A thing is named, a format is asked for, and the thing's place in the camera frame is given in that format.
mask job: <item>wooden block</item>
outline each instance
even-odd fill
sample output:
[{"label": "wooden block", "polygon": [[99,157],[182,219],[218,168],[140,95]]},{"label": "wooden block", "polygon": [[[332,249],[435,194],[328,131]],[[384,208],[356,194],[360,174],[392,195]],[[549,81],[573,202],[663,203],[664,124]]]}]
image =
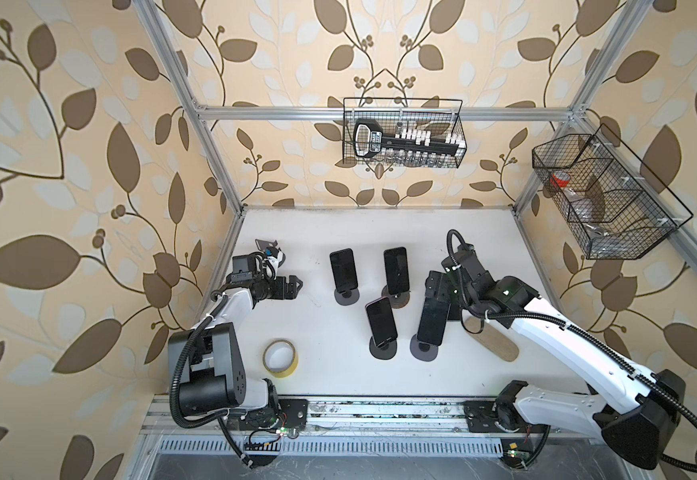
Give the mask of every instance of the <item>wooden block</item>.
[{"label": "wooden block", "polygon": [[[472,331],[479,330],[479,319],[472,316],[465,320],[466,327]],[[501,360],[513,362],[519,357],[519,347],[512,342],[503,332],[490,325],[484,324],[484,331],[480,334],[469,333],[471,337],[484,345],[489,351],[497,355]]]}]

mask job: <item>mesh basket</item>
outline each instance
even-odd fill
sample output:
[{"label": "mesh basket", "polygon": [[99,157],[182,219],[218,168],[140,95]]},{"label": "mesh basket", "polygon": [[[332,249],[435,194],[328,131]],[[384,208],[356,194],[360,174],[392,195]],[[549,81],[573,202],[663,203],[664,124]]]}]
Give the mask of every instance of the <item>mesh basket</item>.
[{"label": "mesh basket", "polygon": [[344,98],[344,165],[458,168],[468,149],[462,104],[439,98]]},{"label": "mesh basket", "polygon": [[[587,259],[635,260],[689,221],[692,212],[633,150],[603,128],[538,145],[533,168]],[[615,157],[615,146],[639,160],[638,174]],[[650,188],[670,195],[682,215],[666,211]]]}]

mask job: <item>phone screen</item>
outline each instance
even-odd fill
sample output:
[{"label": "phone screen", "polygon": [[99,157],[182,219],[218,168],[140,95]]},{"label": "phone screen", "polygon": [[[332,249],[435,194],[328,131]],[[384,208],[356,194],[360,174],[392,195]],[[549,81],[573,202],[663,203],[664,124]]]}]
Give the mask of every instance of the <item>phone screen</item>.
[{"label": "phone screen", "polygon": [[376,300],[365,307],[370,320],[372,339],[377,348],[383,348],[397,339],[396,323],[393,321],[391,301],[387,298]]},{"label": "phone screen", "polygon": [[331,253],[330,264],[332,264],[332,276],[335,279],[335,289],[338,290],[338,293],[345,293],[359,288],[352,249],[347,248]]},{"label": "phone screen", "polygon": [[410,272],[407,269],[407,249],[403,246],[383,252],[386,264],[388,294],[397,295],[410,291]]},{"label": "phone screen", "polygon": [[448,302],[426,297],[423,301],[423,313],[420,314],[420,326],[417,328],[417,340],[431,345],[441,345],[448,313]]}]

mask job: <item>floral wallpaper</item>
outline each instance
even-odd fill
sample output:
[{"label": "floral wallpaper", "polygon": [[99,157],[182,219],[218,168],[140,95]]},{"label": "floral wallpaper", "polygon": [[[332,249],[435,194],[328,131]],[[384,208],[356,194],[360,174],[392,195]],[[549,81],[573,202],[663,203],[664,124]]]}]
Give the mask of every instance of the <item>floral wallpaper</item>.
[{"label": "floral wallpaper", "polygon": [[162,72],[123,2],[0,0],[0,478],[114,478],[208,287],[232,218]]},{"label": "floral wallpaper", "polygon": [[548,122],[465,122],[468,149],[453,168],[405,168],[342,158],[331,123],[220,120],[212,126],[243,204],[256,206],[507,206],[532,170]]},{"label": "floral wallpaper", "polygon": [[240,107],[434,96],[565,107],[624,4],[156,0],[198,101]]},{"label": "floral wallpaper", "polygon": [[[695,213],[697,235],[697,3],[656,1],[612,66],[589,110],[633,147]],[[523,216],[565,313],[615,350],[687,382],[697,415],[697,275],[668,242],[636,261],[583,260],[547,192]],[[682,422],[668,453],[697,461],[697,432]],[[662,464],[669,479],[697,478]]]}]

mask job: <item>phone stand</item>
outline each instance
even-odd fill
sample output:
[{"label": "phone stand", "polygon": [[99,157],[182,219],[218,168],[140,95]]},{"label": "phone stand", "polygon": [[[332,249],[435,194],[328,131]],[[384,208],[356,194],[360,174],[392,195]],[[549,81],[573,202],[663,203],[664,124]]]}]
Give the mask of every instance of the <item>phone stand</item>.
[{"label": "phone stand", "polygon": [[389,342],[382,349],[377,348],[375,339],[370,337],[370,353],[378,360],[391,360],[396,355],[397,343],[396,340]]},{"label": "phone stand", "polygon": [[402,292],[398,295],[388,294],[388,285],[383,287],[381,296],[387,297],[391,301],[391,308],[401,308],[410,302],[410,292]]},{"label": "phone stand", "polygon": [[339,305],[349,306],[359,301],[359,289],[349,290],[345,293],[338,293],[335,290],[335,301]]},{"label": "phone stand", "polygon": [[437,358],[439,354],[439,347],[436,345],[431,345],[430,343],[419,342],[417,340],[417,333],[412,335],[412,340],[410,340],[410,353],[412,356],[418,360],[424,362],[430,362],[431,360]]}]

